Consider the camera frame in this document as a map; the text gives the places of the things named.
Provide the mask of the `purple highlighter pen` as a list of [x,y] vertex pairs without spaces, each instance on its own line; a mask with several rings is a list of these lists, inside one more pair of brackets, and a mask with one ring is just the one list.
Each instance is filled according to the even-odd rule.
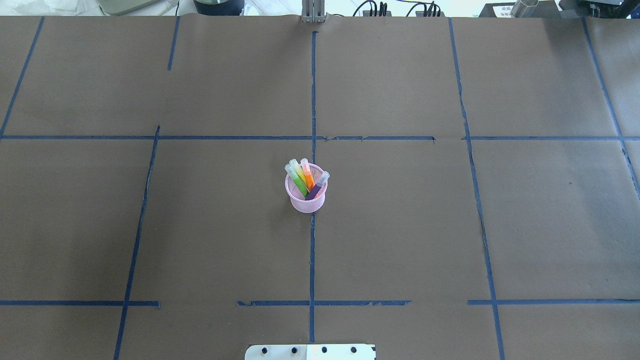
[[311,201],[317,198],[318,194],[322,191],[322,189],[327,184],[329,177],[330,177],[330,173],[327,171],[323,171],[319,180],[315,182],[315,186],[313,187],[313,189],[311,189],[311,191],[308,192],[307,196],[305,197],[305,200]]

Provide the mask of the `blue saucepan with lid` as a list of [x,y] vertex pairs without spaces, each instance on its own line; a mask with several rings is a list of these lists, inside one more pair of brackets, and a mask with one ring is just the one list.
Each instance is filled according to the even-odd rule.
[[198,14],[206,16],[240,16],[246,0],[194,0]]

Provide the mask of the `aluminium frame post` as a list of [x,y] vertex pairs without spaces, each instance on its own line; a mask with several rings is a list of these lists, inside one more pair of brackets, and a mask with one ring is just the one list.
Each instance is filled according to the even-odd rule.
[[302,23],[324,23],[327,18],[325,11],[325,0],[302,0],[301,1],[301,21]]

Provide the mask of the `orange highlighter pen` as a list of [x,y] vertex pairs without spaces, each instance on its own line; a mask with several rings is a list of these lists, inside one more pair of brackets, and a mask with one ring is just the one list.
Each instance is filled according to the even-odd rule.
[[304,182],[307,186],[308,191],[310,192],[311,189],[315,187],[315,181],[313,178],[313,171],[311,169],[308,159],[302,158],[300,161],[300,166],[302,168],[302,175],[304,177]]

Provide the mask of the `steel cup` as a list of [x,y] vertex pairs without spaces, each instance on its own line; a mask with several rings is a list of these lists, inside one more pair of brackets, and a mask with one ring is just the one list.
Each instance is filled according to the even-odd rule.
[[539,0],[515,0],[510,9],[512,18],[531,18],[537,9]]

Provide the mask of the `pink mesh pen holder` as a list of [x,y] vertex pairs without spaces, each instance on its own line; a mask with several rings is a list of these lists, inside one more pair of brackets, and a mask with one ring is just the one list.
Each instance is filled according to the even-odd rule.
[[312,214],[325,203],[330,174],[306,161],[295,164],[292,159],[286,164],[285,190],[298,212]]

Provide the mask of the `green highlighter pen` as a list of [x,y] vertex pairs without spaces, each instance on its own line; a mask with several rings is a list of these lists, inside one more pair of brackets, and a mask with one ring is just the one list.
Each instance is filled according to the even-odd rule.
[[306,196],[308,196],[309,194],[309,191],[307,189],[307,186],[304,180],[302,180],[302,178],[298,175],[297,171],[295,171],[294,166],[288,163],[285,166],[285,170],[286,170],[286,173],[288,173],[288,176],[294,182],[300,194],[302,194],[302,198],[306,198]]

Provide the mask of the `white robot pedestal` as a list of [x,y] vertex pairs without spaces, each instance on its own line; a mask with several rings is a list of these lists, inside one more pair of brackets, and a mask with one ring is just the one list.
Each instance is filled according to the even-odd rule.
[[247,348],[245,360],[376,360],[374,344],[256,344]]

